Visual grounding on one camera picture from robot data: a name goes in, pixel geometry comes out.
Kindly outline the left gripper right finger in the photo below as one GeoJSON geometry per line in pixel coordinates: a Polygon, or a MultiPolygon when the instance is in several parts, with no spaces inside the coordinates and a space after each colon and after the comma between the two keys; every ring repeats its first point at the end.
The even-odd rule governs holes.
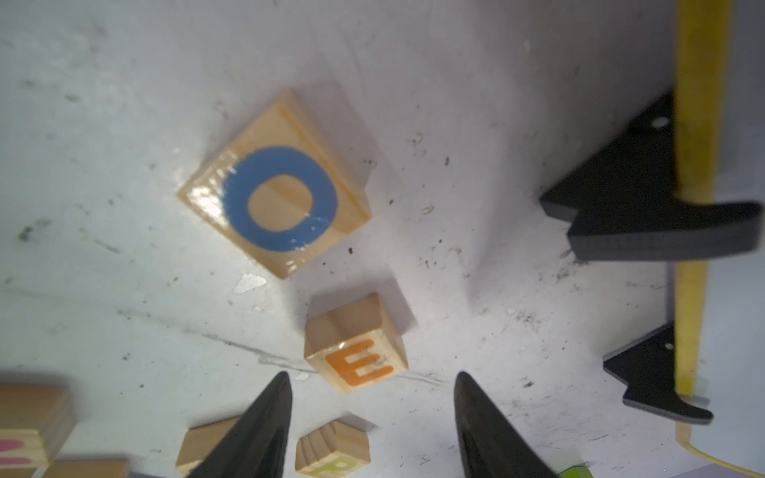
{"type": "Polygon", "coordinates": [[[466,477],[556,477],[467,372],[456,377],[454,407],[466,477]]]}

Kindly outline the wooden E letter block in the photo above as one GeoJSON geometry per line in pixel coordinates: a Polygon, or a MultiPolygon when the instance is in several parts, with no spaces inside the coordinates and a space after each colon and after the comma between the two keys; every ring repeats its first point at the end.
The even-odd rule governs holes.
{"type": "Polygon", "coordinates": [[[402,334],[378,293],[308,321],[304,358],[340,394],[408,370],[402,334]]]}

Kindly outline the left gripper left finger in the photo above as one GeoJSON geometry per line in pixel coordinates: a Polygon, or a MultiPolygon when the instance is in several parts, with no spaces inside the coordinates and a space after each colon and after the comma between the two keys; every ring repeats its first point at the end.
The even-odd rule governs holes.
{"type": "Polygon", "coordinates": [[[292,417],[293,392],[279,372],[190,478],[281,478],[292,417]]]}

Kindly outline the wooden P letter block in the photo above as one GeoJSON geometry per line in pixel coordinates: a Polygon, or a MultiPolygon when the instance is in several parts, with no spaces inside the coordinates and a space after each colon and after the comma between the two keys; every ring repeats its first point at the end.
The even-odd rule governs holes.
{"type": "Polygon", "coordinates": [[[371,462],[368,434],[338,420],[301,437],[296,446],[295,471],[309,477],[346,477],[371,462]]]}

